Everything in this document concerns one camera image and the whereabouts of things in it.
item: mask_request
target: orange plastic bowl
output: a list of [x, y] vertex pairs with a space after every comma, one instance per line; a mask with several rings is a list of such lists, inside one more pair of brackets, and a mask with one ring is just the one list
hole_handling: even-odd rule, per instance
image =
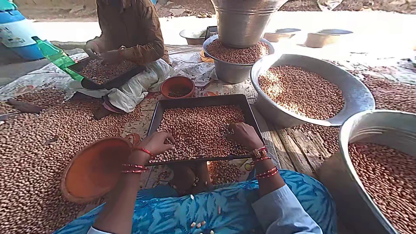
[[122, 137], [103, 138], [83, 148], [64, 170], [63, 195], [76, 203], [104, 196], [116, 185], [121, 165], [128, 161], [131, 148], [132, 143]]
[[[176, 90], [190, 89], [191, 91], [182, 97], [170, 97], [169, 93]], [[162, 95], [167, 99], [179, 99], [192, 97], [195, 91], [195, 84], [193, 81], [185, 76], [174, 76], [166, 79], [160, 87]]]

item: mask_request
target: blue clothing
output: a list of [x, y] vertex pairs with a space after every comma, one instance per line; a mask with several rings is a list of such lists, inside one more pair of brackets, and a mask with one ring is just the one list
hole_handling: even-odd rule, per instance
[[[190, 196], [161, 198], [163, 194], [172, 194], [172, 188], [167, 186], [139, 191], [132, 233], [206, 234], [213, 230], [216, 234], [335, 234], [335, 206], [326, 188], [301, 173], [281, 170], [280, 174], [287, 185], [260, 199], [256, 180], [222, 184], [214, 191], [194, 195], [194, 199]], [[102, 207], [55, 234], [87, 233]], [[191, 228], [192, 222], [202, 221], [206, 224], [201, 228]]]

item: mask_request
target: aluminum basin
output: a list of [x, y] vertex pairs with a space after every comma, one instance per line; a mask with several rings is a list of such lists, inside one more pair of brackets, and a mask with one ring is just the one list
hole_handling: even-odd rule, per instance
[[[207, 46], [215, 39], [218, 39], [218, 35], [208, 38], [204, 42], [202, 47], [204, 49], [205, 55], [214, 59], [215, 72], [217, 74], [218, 79], [231, 84], [237, 84], [247, 80], [250, 77], [250, 70], [254, 63], [231, 63], [214, 57], [212, 54], [208, 52]], [[267, 41], [264, 38], [262, 38], [260, 41], [269, 45], [269, 54], [273, 54], [275, 52], [274, 47], [272, 46], [272, 44], [270, 44], [269, 41]]]
[[337, 213], [356, 234], [398, 234], [366, 192], [348, 153], [348, 143], [386, 145], [416, 156], [416, 114], [369, 110], [353, 115], [341, 127], [340, 150], [319, 168], [319, 181], [331, 193]]
[[225, 45], [254, 46], [270, 17], [287, 0], [211, 0], [217, 15], [218, 34]]
[[[329, 119], [312, 119], [289, 111], [271, 100], [259, 85], [259, 75], [265, 73], [270, 67], [284, 65], [292, 65], [316, 73], [337, 85], [342, 91], [342, 97], [345, 101], [342, 110]], [[352, 115], [375, 108], [373, 95], [357, 77], [332, 63], [308, 56], [291, 54], [265, 56], [253, 65], [250, 77], [258, 93], [256, 101], [258, 110], [265, 118], [283, 128], [305, 123], [337, 127], [341, 126]]]

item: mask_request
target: lap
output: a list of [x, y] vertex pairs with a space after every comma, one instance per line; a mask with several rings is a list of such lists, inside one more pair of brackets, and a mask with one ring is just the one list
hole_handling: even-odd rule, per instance
[[[305, 211], [320, 225], [324, 234], [336, 233], [336, 211], [328, 190], [307, 175], [281, 170], [280, 175], [295, 194]], [[132, 233], [250, 233], [261, 230], [251, 203], [257, 197], [256, 180], [223, 184], [214, 191], [175, 197], [170, 186], [157, 186], [139, 191], [133, 216]], [[86, 233], [102, 205], [74, 220], [56, 234]], [[200, 229], [191, 223], [205, 221]]]

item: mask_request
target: black tray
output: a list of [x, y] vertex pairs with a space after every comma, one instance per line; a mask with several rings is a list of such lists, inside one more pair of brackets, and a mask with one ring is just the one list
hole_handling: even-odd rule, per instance
[[[254, 118], [253, 112], [251, 111], [250, 105], [248, 104], [247, 98], [244, 94], [233, 94], [233, 95], [219, 95], [219, 96], [209, 96], [209, 97], [191, 97], [191, 98], [181, 98], [181, 99], [169, 99], [169, 100], [160, 100], [156, 103], [155, 110], [153, 112], [152, 121], [150, 122], [149, 130], [147, 135], [156, 132], [162, 120], [162, 115], [166, 109], [179, 108], [179, 107], [211, 107], [211, 106], [221, 106], [221, 105], [238, 105], [244, 114], [245, 123], [253, 126], [256, 130], [257, 135], [260, 137], [261, 141], [264, 143], [264, 139], [260, 134], [260, 129], [257, 126], [256, 119]], [[179, 162], [195, 162], [195, 161], [217, 161], [217, 160], [232, 160], [232, 159], [242, 159], [250, 158], [251, 155], [230, 155], [228, 157], [212, 157], [212, 158], [200, 158], [200, 159], [187, 159], [187, 160], [174, 160], [168, 162], [155, 162], [149, 163], [147, 166], [155, 166], [169, 163], [179, 163]]]
[[126, 71], [125, 73], [117, 76], [116, 78], [112, 80], [106, 81], [103, 84], [97, 84], [96, 82], [90, 80], [88, 77], [85, 77], [84, 75], [80, 73], [81, 70], [88, 64], [90, 60], [91, 58], [87, 57], [68, 67], [72, 71], [84, 77], [81, 81], [81, 85], [86, 90], [102, 90], [102, 89], [110, 90], [112, 88], [118, 88], [124, 85], [133, 76], [141, 73], [145, 69], [145, 67], [143, 66], [137, 66], [137, 67], [131, 68], [130, 70]]

